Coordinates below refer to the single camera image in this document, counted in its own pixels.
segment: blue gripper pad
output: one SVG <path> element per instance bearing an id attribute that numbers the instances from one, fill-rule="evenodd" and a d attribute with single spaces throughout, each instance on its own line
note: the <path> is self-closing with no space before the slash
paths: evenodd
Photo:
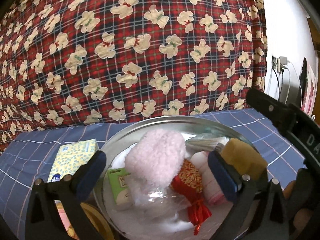
<path id="1" fill-rule="evenodd" d="M 235 203 L 242 187 L 240 174 L 233 166 L 227 164 L 217 151 L 209 153 L 208 165 L 226 199 Z"/>
<path id="2" fill-rule="evenodd" d="M 106 164 L 106 154 L 102 151 L 96 151 L 87 164 L 80 166 L 76 171 L 71 188 L 78 201 L 84 202 L 88 199 Z"/>

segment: pink poster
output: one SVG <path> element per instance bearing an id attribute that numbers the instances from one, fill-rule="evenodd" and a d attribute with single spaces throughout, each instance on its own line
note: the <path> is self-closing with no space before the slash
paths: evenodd
<path id="1" fill-rule="evenodd" d="M 301 110 L 308 116 L 312 116 L 313 107 L 316 100 L 317 79 L 310 65 L 307 66 L 307 85 L 304 94 Z"/>

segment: yellow tissue box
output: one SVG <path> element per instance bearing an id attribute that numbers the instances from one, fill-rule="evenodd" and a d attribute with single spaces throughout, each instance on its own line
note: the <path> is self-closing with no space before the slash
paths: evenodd
<path id="1" fill-rule="evenodd" d="M 48 182 L 60 181 L 67 174 L 74 175 L 99 150 L 95 139 L 60 146 Z"/>

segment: power outlet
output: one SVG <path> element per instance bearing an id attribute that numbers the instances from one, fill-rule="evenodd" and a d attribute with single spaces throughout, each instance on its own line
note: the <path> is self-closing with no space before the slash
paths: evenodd
<path id="1" fill-rule="evenodd" d="M 278 59 L 274 56 L 272 56 L 271 65 L 273 69 L 278 70 Z"/>

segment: human hand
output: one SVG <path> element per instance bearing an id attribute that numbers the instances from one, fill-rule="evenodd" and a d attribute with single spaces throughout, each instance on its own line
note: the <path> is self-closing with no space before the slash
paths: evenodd
<path id="1" fill-rule="evenodd" d="M 296 184 L 296 181 L 292 181 L 290 182 L 287 187 L 284 189 L 283 191 L 283 195 L 284 195 L 284 198 L 286 200 L 288 200 L 292 194 L 292 190 L 294 188 Z M 303 229 L 306 227 L 306 225 L 308 224 L 310 218 L 312 217 L 313 215 L 313 211 L 309 210 L 309 209 L 300 209 L 297 214 L 295 215 L 294 217 L 294 220 L 293 220 L 293 225 L 294 227 L 299 231 L 299 232 L 302 232 Z"/>

